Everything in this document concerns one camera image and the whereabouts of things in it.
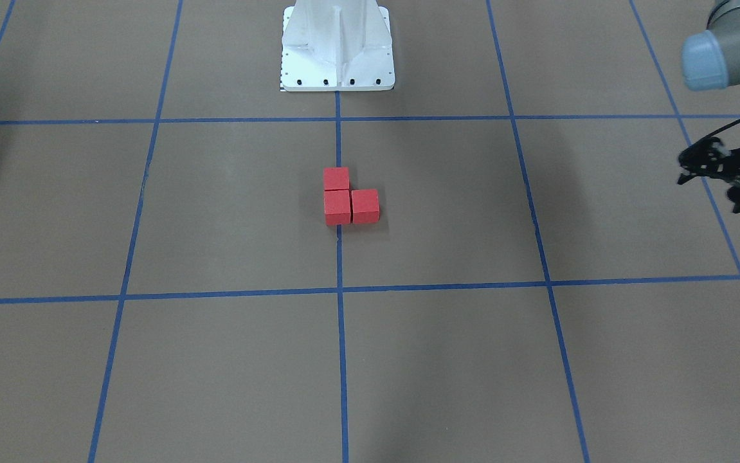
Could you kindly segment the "red block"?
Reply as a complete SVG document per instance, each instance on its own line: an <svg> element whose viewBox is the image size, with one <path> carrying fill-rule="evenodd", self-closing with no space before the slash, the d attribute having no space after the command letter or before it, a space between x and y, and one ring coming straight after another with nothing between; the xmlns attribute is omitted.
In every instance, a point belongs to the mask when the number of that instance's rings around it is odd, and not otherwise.
<svg viewBox="0 0 740 463"><path fill-rule="evenodd" d="M350 190L326 190L323 193L323 211L327 226L341 226L352 222Z"/></svg>
<svg viewBox="0 0 740 463"><path fill-rule="evenodd" d="M351 191L352 222L373 224L381 219L381 202L376 188L359 188Z"/></svg>
<svg viewBox="0 0 740 463"><path fill-rule="evenodd" d="M323 169L323 190L325 192L350 190L351 175L348 167L326 167Z"/></svg>

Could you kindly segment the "white pedestal column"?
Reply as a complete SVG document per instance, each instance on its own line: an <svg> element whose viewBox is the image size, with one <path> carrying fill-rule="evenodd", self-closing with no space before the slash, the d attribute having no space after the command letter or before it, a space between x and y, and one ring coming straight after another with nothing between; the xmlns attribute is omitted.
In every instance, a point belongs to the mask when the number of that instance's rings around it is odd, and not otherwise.
<svg viewBox="0 0 740 463"><path fill-rule="evenodd" d="M390 12L376 1L296 1L282 13L280 90L389 91Z"/></svg>

